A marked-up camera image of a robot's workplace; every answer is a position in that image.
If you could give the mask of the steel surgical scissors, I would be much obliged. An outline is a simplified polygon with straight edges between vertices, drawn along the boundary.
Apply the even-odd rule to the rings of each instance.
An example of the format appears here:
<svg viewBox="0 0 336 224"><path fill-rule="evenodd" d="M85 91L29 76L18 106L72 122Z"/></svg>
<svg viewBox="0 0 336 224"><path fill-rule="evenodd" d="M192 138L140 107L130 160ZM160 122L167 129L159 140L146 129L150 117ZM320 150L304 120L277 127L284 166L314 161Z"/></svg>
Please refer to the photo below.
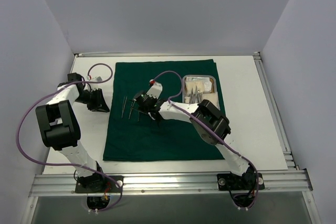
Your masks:
<svg viewBox="0 0 336 224"><path fill-rule="evenodd" d="M189 103L194 104L197 102L197 86L192 87L191 93L189 96Z"/></svg>

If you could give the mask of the steel forceps clamp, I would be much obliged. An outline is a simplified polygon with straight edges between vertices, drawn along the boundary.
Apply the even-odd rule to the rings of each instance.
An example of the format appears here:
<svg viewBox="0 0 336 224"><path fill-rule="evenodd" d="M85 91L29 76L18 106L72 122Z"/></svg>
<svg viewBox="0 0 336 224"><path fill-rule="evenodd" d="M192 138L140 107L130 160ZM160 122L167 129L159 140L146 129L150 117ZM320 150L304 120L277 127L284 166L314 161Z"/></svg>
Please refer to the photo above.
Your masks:
<svg viewBox="0 0 336 224"><path fill-rule="evenodd" d="M198 86L196 86L195 87L195 102L200 103L201 101L202 101L202 91Z"/></svg>

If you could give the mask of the dark green surgical cloth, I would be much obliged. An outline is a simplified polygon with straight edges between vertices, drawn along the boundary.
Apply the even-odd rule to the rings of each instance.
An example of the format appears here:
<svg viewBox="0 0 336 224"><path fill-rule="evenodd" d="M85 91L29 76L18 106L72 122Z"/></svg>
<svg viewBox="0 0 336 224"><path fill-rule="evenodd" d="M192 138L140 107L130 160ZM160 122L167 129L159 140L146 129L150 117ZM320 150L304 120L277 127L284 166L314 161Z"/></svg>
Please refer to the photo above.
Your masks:
<svg viewBox="0 0 336 224"><path fill-rule="evenodd" d="M230 135L223 96L185 103L189 75L219 78L212 60L117 63L103 160L222 159L217 138Z"/></svg>

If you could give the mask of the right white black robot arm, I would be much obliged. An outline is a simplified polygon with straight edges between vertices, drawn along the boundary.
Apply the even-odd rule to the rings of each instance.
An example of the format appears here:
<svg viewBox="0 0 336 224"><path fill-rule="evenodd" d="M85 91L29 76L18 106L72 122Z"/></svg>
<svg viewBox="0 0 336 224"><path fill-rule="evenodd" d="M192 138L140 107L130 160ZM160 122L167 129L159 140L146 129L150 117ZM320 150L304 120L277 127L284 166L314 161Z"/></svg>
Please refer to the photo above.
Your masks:
<svg viewBox="0 0 336 224"><path fill-rule="evenodd" d="M140 112L149 115L157 122L176 120L192 124L205 143L219 150L229 171L234 174L235 186L244 189L251 184L251 174L256 175L256 168L238 150L238 145L232 137L229 119L209 100L192 104L178 103L169 99L155 98L140 91L134 96L133 101L138 105Z"/></svg>

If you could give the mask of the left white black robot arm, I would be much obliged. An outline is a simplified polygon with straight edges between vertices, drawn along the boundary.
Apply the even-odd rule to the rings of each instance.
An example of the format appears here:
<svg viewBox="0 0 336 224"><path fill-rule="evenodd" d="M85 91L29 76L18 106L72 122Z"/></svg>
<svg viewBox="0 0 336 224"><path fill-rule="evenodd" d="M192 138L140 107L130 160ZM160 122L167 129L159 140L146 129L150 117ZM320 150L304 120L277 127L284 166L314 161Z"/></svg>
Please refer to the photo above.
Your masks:
<svg viewBox="0 0 336 224"><path fill-rule="evenodd" d="M98 162L90 157L80 142L80 126L72 105L82 103L91 112L108 113L110 109L102 89L96 84L89 84L86 89L82 81L83 76L70 73L68 81L58 85L59 93L47 104L38 106L35 113L44 145L60 152L72 165L77 164L77 181L81 185L100 192L105 188L106 179L101 175Z"/></svg>

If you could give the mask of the curved tip steel tweezers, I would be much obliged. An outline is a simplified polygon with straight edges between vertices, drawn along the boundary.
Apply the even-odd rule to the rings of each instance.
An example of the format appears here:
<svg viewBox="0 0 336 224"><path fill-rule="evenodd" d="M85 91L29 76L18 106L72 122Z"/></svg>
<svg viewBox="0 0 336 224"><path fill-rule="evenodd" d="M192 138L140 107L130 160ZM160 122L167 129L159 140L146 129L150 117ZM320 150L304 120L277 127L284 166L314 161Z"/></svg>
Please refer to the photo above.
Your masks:
<svg viewBox="0 0 336 224"><path fill-rule="evenodd" d="M130 119L131 116L132 116L132 112L133 112L133 109L134 109L134 105L135 105L135 100L132 99L132 100L131 100L131 104L130 104L130 110L129 110L129 116L128 116L128 119Z"/></svg>

